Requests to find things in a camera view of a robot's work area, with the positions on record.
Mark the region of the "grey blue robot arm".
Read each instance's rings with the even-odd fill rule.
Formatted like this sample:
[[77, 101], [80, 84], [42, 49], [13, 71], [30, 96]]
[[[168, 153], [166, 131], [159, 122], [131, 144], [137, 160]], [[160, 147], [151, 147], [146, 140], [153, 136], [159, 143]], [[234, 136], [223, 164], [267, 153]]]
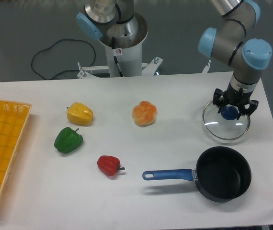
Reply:
[[[198, 50], [234, 70], [227, 89], [215, 90], [213, 104], [226, 120], [250, 116], [258, 107], [258, 101], [250, 96], [272, 56], [268, 42], [256, 38], [245, 41], [247, 31], [259, 19], [260, 8], [251, 0], [214, 0], [212, 4], [224, 25], [206, 29]], [[152, 65], [142, 67], [142, 43], [148, 35], [148, 25], [135, 12], [133, 1], [88, 0], [76, 21], [88, 37], [104, 45], [111, 77], [154, 73]]]

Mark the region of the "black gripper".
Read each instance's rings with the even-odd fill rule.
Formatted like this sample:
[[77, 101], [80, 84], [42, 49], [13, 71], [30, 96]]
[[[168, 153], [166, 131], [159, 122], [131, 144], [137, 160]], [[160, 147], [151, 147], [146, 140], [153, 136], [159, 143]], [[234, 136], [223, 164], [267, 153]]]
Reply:
[[219, 88], [215, 89], [213, 105], [218, 108], [218, 114], [226, 105], [236, 106], [238, 108], [236, 119], [239, 120], [241, 116], [250, 116], [258, 108], [259, 101], [250, 100], [252, 93], [245, 92], [243, 88], [236, 90], [229, 84], [225, 92]]

